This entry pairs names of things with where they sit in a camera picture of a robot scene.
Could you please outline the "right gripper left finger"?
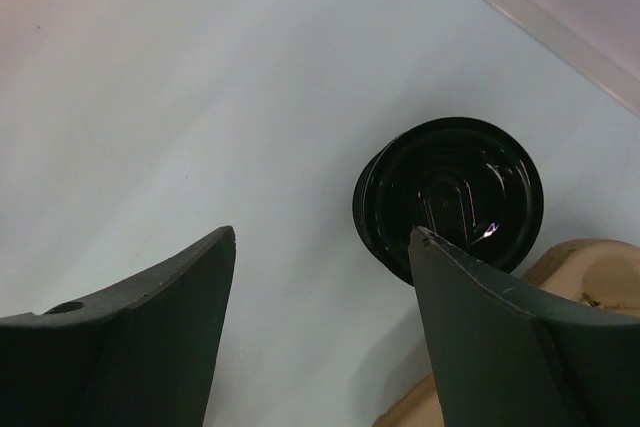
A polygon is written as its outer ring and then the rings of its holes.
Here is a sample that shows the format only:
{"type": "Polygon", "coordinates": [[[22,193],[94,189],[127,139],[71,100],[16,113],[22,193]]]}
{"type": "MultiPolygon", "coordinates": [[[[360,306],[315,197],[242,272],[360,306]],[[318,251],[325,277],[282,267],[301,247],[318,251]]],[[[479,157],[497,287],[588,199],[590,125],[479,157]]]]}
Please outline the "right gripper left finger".
{"type": "Polygon", "coordinates": [[[1,321],[5,426],[200,426],[235,265],[221,227],[43,314],[1,321]]]}

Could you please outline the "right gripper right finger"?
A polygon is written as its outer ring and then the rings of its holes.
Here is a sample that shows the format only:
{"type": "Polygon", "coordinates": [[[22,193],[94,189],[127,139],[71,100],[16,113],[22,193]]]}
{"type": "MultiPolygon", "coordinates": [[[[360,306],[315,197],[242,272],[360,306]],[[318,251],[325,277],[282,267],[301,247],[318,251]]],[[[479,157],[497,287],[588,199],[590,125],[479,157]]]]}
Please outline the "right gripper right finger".
{"type": "Polygon", "coordinates": [[[635,426],[639,315],[551,294],[426,228],[410,265],[448,426],[635,426]]]}

